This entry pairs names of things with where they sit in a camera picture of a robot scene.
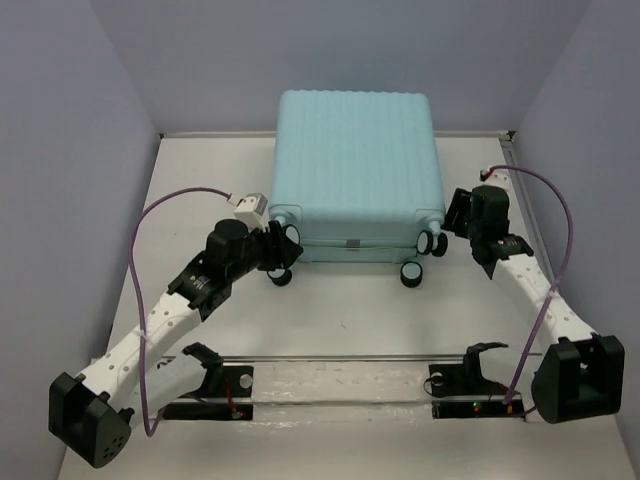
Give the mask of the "light blue hard-shell suitcase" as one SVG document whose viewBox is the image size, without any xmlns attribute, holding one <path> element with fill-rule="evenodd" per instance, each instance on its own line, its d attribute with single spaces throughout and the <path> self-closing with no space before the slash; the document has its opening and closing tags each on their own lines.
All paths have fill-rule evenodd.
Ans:
<svg viewBox="0 0 640 480">
<path fill-rule="evenodd" d="M 295 229 L 305 263 L 397 264 L 419 286 L 424 257 L 448 248 L 428 97 L 284 92 L 269 215 Z"/>
</svg>

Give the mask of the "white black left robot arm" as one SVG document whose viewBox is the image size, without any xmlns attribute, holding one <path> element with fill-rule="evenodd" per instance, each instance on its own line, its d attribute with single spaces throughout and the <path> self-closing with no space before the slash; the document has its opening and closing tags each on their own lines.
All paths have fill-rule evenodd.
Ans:
<svg viewBox="0 0 640 480">
<path fill-rule="evenodd" d="M 302 255 L 296 228 L 268 222 L 251 229 L 237 219 L 216 223 L 205 248 L 172 280 L 151 311 L 103 357 L 79 373 L 60 373 L 48 394 L 48 428 L 93 468 L 108 465 L 136 424 L 180 395 L 215 392 L 221 370 L 206 360 L 151 399 L 146 374 L 187 333 L 199 327 L 254 270 L 289 272 Z"/>
</svg>

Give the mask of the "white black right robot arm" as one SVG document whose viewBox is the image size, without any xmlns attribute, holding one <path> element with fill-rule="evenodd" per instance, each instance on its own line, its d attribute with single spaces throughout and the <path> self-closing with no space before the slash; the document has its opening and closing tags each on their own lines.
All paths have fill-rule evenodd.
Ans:
<svg viewBox="0 0 640 480">
<path fill-rule="evenodd" d="M 511 233 L 507 191 L 495 185 L 455 190 L 443 228 L 468 241 L 473 260 L 531 323 L 504 403 L 524 392 L 549 424 L 613 415 L 621 408 L 625 349 L 600 335 L 542 273 L 533 249 Z"/>
</svg>

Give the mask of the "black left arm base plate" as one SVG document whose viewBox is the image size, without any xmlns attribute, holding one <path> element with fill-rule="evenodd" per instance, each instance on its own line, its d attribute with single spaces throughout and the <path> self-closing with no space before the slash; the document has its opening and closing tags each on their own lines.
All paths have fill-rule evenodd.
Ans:
<svg viewBox="0 0 640 480">
<path fill-rule="evenodd" d="M 162 413 L 167 421 L 251 421 L 254 367 L 225 364 L 207 374 L 199 389 L 182 395 Z"/>
</svg>

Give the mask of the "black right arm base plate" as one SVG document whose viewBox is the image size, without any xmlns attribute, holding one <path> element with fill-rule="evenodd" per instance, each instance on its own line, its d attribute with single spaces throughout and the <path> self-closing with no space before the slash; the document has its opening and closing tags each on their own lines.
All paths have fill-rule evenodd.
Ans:
<svg viewBox="0 0 640 480">
<path fill-rule="evenodd" d="M 522 418 L 527 408 L 519 395 L 503 402 L 507 387 L 472 373 L 463 363 L 429 365 L 423 390 L 432 400 L 435 420 Z"/>
</svg>

